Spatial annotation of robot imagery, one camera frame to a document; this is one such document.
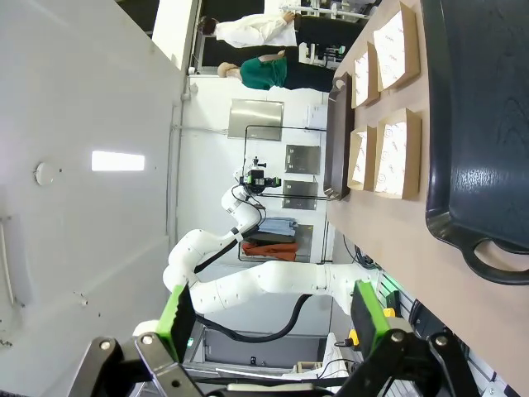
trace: bolt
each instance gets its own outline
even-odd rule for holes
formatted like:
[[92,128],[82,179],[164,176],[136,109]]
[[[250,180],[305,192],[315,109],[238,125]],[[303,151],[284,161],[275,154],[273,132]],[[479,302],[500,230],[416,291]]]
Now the bolt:
[[447,343],[448,343],[448,339],[446,339],[446,337],[443,337],[442,335],[436,338],[437,346],[445,346]]
[[394,332],[392,335],[391,335],[391,340],[396,342],[396,343],[400,343],[404,340],[404,332]]
[[143,342],[143,344],[145,345],[150,345],[152,343],[152,337],[150,335],[145,335],[141,341]]

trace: table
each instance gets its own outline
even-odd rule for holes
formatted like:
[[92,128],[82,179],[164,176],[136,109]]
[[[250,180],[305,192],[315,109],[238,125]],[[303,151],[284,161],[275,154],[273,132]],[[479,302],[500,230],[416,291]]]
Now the table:
[[[403,0],[417,15],[421,75],[409,85],[382,93],[381,99],[355,111],[355,127],[409,108],[422,117],[420,194],[415,201],[382,198],[352,191],[342,201],[329,202],[330,222],[374,258],[405,289],[421,300],[471,349],[480,355],[520,395],[529,395],[529,288],[496,285],[475,275],[460,252],[436,240],[427,230],[430,108],[427,54],[420,0]],[[342,61],[336,76],[351,73],[365,41],[398,10],[398,0],[384,0]],[[489,263],[509,270],[529,266],[529,258],[479,248]]]

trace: black pants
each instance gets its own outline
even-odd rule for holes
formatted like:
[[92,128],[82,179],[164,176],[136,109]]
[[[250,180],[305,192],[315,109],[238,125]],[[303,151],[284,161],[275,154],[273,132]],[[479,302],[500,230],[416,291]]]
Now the black pants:
[[337,47],[344,45],[347,50],[362,32],[364,25],[362,22],[353,23],[341,19],[309,16],[299,16],[294,22],[298,44],[335,45]]
[[284,87],[288,89],[312,88],[328,93],[332,89],[334,70],[320,66],[300,64],[298,60],[287,58],[287,78]]

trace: blonde hair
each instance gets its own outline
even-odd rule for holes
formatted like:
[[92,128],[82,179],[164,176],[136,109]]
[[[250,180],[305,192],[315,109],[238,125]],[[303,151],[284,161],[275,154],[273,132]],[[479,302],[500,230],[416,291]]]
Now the blonde hair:
[[218,77],[226,77],[232,69],[239,69],[239,66],[230,64],[229,62],[222,62],[217,69]]

